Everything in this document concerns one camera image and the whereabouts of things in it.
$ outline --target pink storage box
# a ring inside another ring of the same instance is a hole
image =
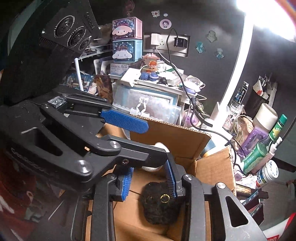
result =
[[[142,21],[136,17],[112,21],[113,40],[142,39]]]

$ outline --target black fuzzy ball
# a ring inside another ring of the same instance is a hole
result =
[[[172,224],[179,215],[180,203],[170,197],[167,183],[148,183],[141,194],[144,217],[151,224]]]

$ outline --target black charger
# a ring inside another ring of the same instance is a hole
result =
[[[188,43],[187,39],[176,37],[174,38],[174,40],[175,40],[174,42],[175,47],[187,48],[187,43]]]

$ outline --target ridged blue rubber pad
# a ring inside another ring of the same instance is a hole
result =
[[[170,166],[170,162],[167,160],[165,162],[165,164],[163,165],[163,167],[165,169],[165,176],[167,178],[168,189],[170,191],[170,195],[172,197],[177,197],[176,180],[175,180],[175,177],[173,175],[173,171],[172,171],[172,168]]]
[[[128,172],[125,174],[123,181],[122,181],[122,192],[121,192],[121,198],[123,201],[126,200],[126,197],[129,193],[129,188],[131,186],[131,180],[133,177],[133,167],[128,168]]]
[[[149,129],[147,121],[116,110],[103,110],[101,118],[104,118],[108,124],[140,134],[147,132]]]

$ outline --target metal screw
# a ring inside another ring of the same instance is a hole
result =
[[[89,173],[92,170],[90,163],[85,160],[78,160],[76,162],[76,169],[80,173]]]
[[[185,175],[183,175],[183,178],[187,181],[191,181],[193,179],[193,176],[190,174],[185,174]]]
[[[110,141],[110,145],[115,149],[118,149],[121,147],[117,141]]]
[[[109,174],[107,175],[107,178],[109,178],[109,179],[114,179],[114,178],[115,178],[115,174],[113,174],[113,173],[109,173]]]
[[[226,185],[224,183],[217,183],[218,188],[224,189],[226,188]]]
[[[128,159],[123,159],[122,162],[121,162],[123,165],[126,165],[129,163],[129,160]]]

